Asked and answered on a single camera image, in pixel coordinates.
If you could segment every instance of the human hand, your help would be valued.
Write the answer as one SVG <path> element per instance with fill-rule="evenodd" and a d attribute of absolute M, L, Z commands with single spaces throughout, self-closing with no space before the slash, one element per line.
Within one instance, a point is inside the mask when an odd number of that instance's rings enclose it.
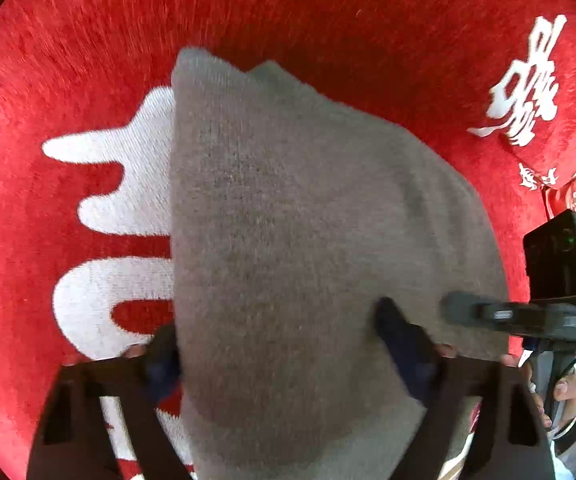
<path fill-rule="evenodd" d="M 136 344 L 129 346 L 124 352 L 120 355 L 120 357 L 132 358 L 132 357 L 139 357 L 140 355 L 144 355 L 146 353 L 146 345 L 143 344 Z"/>
<path fill-rule="evenodd" d="M 501 357 L 502 364 L 506 366 L 517 367 L 519 365 L 519 358 L 511 355 L 504 355 Z M 526 378 L 527 382 L 532 380 L 532 367 L 529 362 L 525 362 L 521 367 L 521 370 Z M 564 428 L 571 420 L 576 417 L 576 370 L 573 369 L 571 374 L 568 374 L 564 378 L 561 378 L 555 385 L 555 389 L 552 394 L 553 398 L 559 402 L 565 401 L 564 412 L 559 421 L 559 425 L 556 429 Z M 552 421 L 550 417 L 545 414 L 543 409 L 543 399 L 538 394 L 532 394 L 532 400 L 534 400 L 537 410 L 542 418 L 542 423 L 544 428 L 551 428 Z"/>

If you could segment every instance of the black camera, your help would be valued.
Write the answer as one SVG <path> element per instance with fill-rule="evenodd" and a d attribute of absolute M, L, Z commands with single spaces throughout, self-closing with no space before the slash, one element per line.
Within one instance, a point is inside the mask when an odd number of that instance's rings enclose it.
<path fill-rule="evenodd" d="M 442 300 L 442 313 L 449 322 L 524 338 L 532 382 L 555 427 L 563 405 L 552 391 L 576 363 L 576 213 L 566 210 L 528 233 L 524 251 L 529 303 L 454 292 Z"/>

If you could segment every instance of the red rug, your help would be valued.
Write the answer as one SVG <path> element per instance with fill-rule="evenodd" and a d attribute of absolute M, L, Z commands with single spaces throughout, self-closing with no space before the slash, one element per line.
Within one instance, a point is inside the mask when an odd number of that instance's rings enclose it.
<path fill-rule="evenodd" d="M 120 156 L 69 164 L 42 145 L 94 130 L 133 135 L 114 129 L 170 84 L 175 56 L 189 45 L 243 69 L 274 59 L 328 97 L 407 127 L 479 191 L 511 297 L 527 298 L 521 240 L 546 220 L 538 188 L 576 171 L 576 0 L 8 0 L 0 9 L 0 464 L 12 480 L 25 475 L 56 367 L 82 349 L 98 358 L 145 340 L 171 316 L 159 282 L 152 297 L 119 294 L 85 303 L 81 316 L 56 314 L 56 285 L 73 269 L 158 258 L 161 277 L 170 249 L 164 228 L 112 231 L 78 216 L 82 200 L 119 186 Z M 124 148 L 139 153 L 147 144 L 139 139 Z M 170 411 L 161 416 L 184 454 Z M 129 457 L 119 436 L 116 446 Z"/>

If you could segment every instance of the red carpet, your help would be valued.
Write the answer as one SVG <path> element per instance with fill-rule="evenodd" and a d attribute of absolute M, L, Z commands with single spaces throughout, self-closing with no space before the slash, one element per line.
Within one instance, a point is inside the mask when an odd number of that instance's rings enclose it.
<path fill-rule="evenodd" d="M 56 322 L 56 283 L 91 260 L 170 257 L 165 235 L 108 234 L 79 221 L 81 200 L 117 188 L 120 164 L 64 164 L 42 143 L 129 123 L 150 90 L 169 85 L 189 45 L 244 69 L 274 59 L 328 97 L 410 129 L 479 191 L 511 297 L 527 297 L 521 240 L 546 219 L 539 175 L 558 186 L 576 171 L 576 0 L 8 0 L 0 464 L 12 480 L 24 477 L 53 373 L 78 344 Z M 495 86 L 513 60 L 504 94 Z M 468 131 L 508 121 L 484 138 Z M 124 302 L 112 323 L 147 334 L 169 316 L 165 301 Z M 90 339 L 96 327 L 77 330 Z M 181 430 L 176 438 L 183 447 Z"/>

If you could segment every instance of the gray towel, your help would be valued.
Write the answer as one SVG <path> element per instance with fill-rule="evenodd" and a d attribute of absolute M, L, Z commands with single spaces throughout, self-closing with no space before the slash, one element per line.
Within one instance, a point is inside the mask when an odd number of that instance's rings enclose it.
<path fill-rule="evenodd" d="M 175 322 L 200 479 L 385 480 L 423 409 L 372 302 L 393 297 L 467 356 L 506 350 L 438 317 L 450 290 L 507 294 L 476 192 L 404 128 L 275 63 L 243 73 L 184 50 L 172 83 Z"/>

